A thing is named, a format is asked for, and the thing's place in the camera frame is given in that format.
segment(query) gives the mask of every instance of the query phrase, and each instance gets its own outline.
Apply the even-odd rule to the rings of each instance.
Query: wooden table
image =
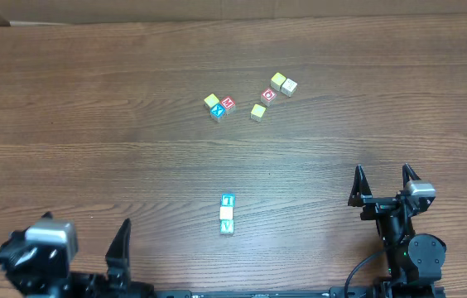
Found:
[[[277,71],[299,88],[256,123]],[[212,92],[238,103],[221,123]],[[158,289],[343,285],[380,248],[347,206],[356,164],[388,196],[406,161],[438,194],[416,231],[466,297],[467,15],[0,28],[0,244],[51,210],[77,226],[74,270],[106,270],[130,217],[132,276]],[[0,296],[18,296],[2,272]]]

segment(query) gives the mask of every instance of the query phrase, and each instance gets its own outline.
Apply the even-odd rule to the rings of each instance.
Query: cardboard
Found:
[[[15,22],[160,22],[467,13],[467,0],[0,0]]]

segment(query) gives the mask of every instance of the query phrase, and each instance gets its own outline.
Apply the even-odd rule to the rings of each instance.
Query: stack of blocks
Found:
[[[281,91],[286,96],[291,97],[296,91],[298,84],[292,79],[286,78],[283,74],[276,73],[270,80],[270,86],[276,91]],[[276,98],[277,94],[271,88],[266,88],[265,91],[261,93],[261,102],[267,107],[270,107]],[[261,122],[266,110],[267,108],[264,108],[259,104],[254,104],[252,112],[250,113],[250,118]]]
[[[234,206],[235,195],[223,194],[220,199],[220,233],[224,235],[234,234]]]
[[[210,94],[204,99],[205,107],[209,109],[209,115],[217,122],[220,122],[224,115],[230,115],[237,108],[234,100],[227,96],[219,101],[215,94]]]

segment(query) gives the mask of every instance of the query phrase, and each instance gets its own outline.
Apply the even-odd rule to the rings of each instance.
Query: white block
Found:
[[[298,87],[298,84],[295,81],[287,79],[282,85],[282,93],[291,97],[294,94],[294,91],[296,91],[296,87]]]
[[[219,219],[234,219],[234,207],[221,207]]]

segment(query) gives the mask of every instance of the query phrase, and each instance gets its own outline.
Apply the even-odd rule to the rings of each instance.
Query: screw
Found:
[[[50,258],[54,258],[56,255],[57,255],[57,250],[54,249],[54,250],[50,253]]]

